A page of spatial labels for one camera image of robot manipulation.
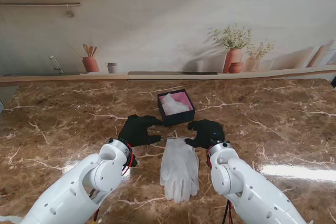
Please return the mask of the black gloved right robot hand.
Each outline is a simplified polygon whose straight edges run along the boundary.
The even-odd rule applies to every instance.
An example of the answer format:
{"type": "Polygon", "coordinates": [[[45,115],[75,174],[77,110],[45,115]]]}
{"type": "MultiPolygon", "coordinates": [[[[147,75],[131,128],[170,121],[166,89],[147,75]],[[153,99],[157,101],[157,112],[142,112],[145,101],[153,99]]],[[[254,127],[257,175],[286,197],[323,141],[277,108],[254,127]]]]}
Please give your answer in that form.
{"type": "Polygon", "coordinates": [[[194,139],[185,139],[185,143],[194,148],[201,147],[207,150],[211,146],[225,142],[223,127],[218,122],[210,120],[192,121],[187,125],[187,128],[196,132],[194,139]]]}

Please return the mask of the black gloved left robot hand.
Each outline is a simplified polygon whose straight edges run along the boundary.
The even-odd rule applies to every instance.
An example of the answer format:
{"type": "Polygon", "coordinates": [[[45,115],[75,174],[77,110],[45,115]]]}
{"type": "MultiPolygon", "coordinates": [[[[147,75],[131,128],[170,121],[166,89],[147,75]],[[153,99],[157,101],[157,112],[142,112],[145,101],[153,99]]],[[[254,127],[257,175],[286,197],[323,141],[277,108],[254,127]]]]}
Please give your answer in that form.
{"type": "Polygon", "coordinates": [[[125,141],[132,147],[157,143],[161,141],[162,136],[148,134],[148,128],[154,125],[162,126],[163,122],[150,115],[131,115],[119,133],[118,140],[125,141]]]}

